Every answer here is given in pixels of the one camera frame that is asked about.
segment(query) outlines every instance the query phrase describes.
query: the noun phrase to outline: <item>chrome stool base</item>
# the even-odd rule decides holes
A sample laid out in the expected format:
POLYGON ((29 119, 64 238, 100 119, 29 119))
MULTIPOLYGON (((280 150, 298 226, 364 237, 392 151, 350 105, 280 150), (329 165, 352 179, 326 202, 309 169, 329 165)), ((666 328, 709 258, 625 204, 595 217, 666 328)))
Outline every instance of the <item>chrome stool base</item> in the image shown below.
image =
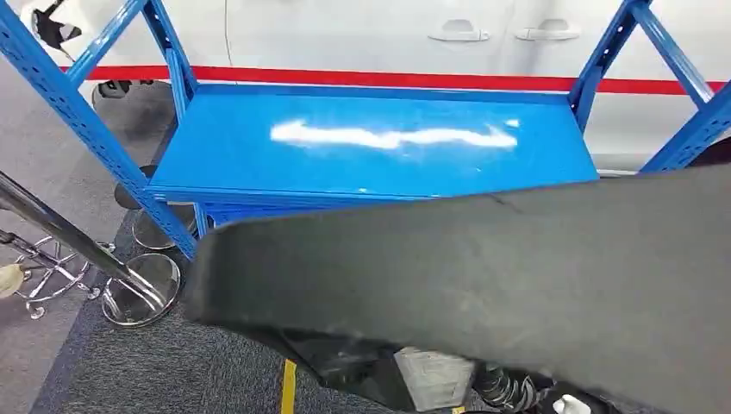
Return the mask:
MULTIPOLYGON (((196 211, 192 205, 169 204, 168 206, 191 233, 195 232, 196 211)), ((175 247, 175 243, 170 240, 170 237, 163 233, 144 210, 140 210, 137 214, 138 216, 132 224, 132 236, 138 244, 150 250, 165 250, 175 247)))
POLYGON ((125 328, 153 323, 163 317, 175 302, 181 287, 180 269, 172 259, 157 253, 137 256, 127 262, 127 267, 157 290, 162 307, 153 306, 149 298, 129 289, 123 279, 109 279, 103 291, 104 316, 125 328))
MULTIPOLYGON (((86 298, 89 300, 99 297, 101 290, 98 287, 90 288, 82 282, 82 279, 91 268, 89 261, 82 256, 68 250, 51 236, 44 237, 32 245, 16 235, 13 235, 13 237, 15 239, 13 243, 10 243, 10 246, 25 253, 15 261, 15 264, 20 265, 23 271, 22 287, 31 285, 35 280, 38 280, 38 283, 30 292, 22 292, 21 290, 15 292, 15 295, 25 301, 25 308, 30 313, 31 319, 40 319, 46 315, 46 309, 41 304, 63 295, 74 286, 85 291, 86 298), (34 273, 41 273, 40 271, 43 271, 40 277, 34 276, 34 273), (44 291, 48 292, 51 288, 48 283, 53 280, 53 276, 56 274, 63 276, 66 283, 43 295, 44 291)), ((99 243, 99 246, 109 252, 114 251, 115 248, 113 244, 106 243, 99 243)))

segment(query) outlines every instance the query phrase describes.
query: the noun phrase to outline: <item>chrome pole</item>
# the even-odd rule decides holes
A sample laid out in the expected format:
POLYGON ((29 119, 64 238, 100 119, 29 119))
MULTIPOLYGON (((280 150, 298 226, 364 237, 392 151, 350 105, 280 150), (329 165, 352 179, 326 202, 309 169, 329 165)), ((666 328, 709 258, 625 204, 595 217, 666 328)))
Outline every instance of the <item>chrome pole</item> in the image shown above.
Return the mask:
POLYGON ((113 323, 121 326, 141 326, 153 322, 170 308, 173 299, 178 294, 180 285, 179 270, 172 260, 162 254, 143 254, 132 259, 128 263, 130 266, 125 265, 1 171, 0 207, 15 212, 18 216, 43 229, 68 248, 83 255, 89 262, 102 269, 111 280, 117 282, 117 285, 122 286, 123 290, 131 293, 130 296, 105 292, 105 304, 103 306, 106 307, 104 313, 113 323), (145 272, 147 269, 154 273, 165 274, 148 274, 145 272), (154 279, 156 282, 160 280, 162 282, 156 283, 156 285, 150 283, 150 280, 154 279), (158 287, 162 288, 164 293, 161 293, 158 287), (114 296, 118 296, 127 303, 121 305, 113 303, 115 301, 114 296), (147 310, 141 313, 140 306, 133 303, 135 300, 144 304, 143 307, 147 310), (119 310, 126 308, 127 305, 134 308, 134 312, 123 315, 119 310))

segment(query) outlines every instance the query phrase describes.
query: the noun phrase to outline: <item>chrome stool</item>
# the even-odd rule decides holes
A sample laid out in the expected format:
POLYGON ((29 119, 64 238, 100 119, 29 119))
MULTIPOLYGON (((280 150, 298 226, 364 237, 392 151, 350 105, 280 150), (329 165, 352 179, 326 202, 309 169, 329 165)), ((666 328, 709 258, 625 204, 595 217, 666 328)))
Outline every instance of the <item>chrome stool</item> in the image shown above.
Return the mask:
MULTIPOLYGON (((155 165, 141 166, 140 171, 145 174, 145 177, 150 179, 155 174, 157 168, 158 166, 155 165)), ((132 198, 121 184, 116 185, 114 195, 115 201, 121 207, 127 210, 138 210, 137 217, 132 224, 132 236, 139 245, 150 250, 165 250, 175 247, 175 242, 155 224, 153 219, 142 209, 142 206, 132 198)), ((193 206, 190 204, 168 204, 168 206, 172 210, 172 213, 194 235, 197 231, 197 226, 196 211, 193 206)))
MULTIPOLYGON (((143 254, 130 260, 128 265, 121 263, 109 250, 99 247, 89 236, 2 172, 0 206, 39 226, 111 277, 103 290, 103 312, 116 325, 136 327, 158 320, 170 310, 180 292, 180 270, 174 261, 163 254, 143 254)), ((29 258, 41 251, 30 243, 22 243, 17 236, 6 235, 6 244, 22 248, 23 254, 29 258)), ((40 257, 49 260, 48 265, 58 261, 50 254, 48 257, 38 254, 34 258, 40 257)), ((2 278, 9 280, 10 288, 17 285, 18 272, 23 272, 21 265, 12 266, 17 267, 5 269, 9 274, 2 278)), ((69 275, 74 280, 78 277, 69 275)), ((75 285, 78 282, 69 280, 69 283, 75 285)))

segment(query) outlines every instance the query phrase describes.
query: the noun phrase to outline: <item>blue crossbar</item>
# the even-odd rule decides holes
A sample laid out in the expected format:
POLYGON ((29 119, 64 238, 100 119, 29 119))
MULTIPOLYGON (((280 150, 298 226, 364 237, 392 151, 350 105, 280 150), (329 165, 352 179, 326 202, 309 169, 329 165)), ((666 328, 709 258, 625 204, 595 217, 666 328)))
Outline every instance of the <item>blue crossbar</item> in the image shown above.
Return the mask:
POLYGON ((124 29, 132 22, 135 16, 145 7, 147 0, 128 0, 112 18, 111 22, 102 30, 102 33, 81 53, 81 56, 69 68, 66 75, 72 85, 79 87, 89 76, 94 67, 119 39, 124 29))
POLYGON ((698 108, 702 108, 713 97, 713 91, 709 88, 701 73, 685 56, 685 53, 672 39, 672 36, 667 33, 667 30, 650 10, 647 3, 635 3, 630 11, 634 19, 645 30, 647 37, 658 49, 666 64, 675 73, 690 98, 698 108))

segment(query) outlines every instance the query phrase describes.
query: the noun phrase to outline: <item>car door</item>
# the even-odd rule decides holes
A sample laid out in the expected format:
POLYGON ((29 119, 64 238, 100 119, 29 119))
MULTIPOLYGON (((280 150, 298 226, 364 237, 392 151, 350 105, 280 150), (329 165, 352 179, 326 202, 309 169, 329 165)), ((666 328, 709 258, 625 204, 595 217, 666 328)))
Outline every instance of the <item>car door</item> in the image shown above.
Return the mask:
POLYGON ((228 2, 234 66, 495 73, 513 0, 228 2))
MULTIPOLYGON (((520 67, 533 76, 576 77, 621 0, 519 0, 524 9, 540 8, 528 18, 514 20, 510 30, 548 24, 557 36, 518 40, 514 47, 530 62, 520 67), (568 33, 561 39, 561 30, 568 33)), ((728 38, 731 8, 716 0, 699 0, 692 7, 684 0, 657 0, 653 11, 707 79, 726 79, 731 69, 728 38)), ((605 78, 631 79, 617 92, 598 93, 584 137, 599 169, 637 171, 692 116, 696 108, 686 96, 644 93, 648 80, 675 80, 641 28, 620 51, 605 78)))

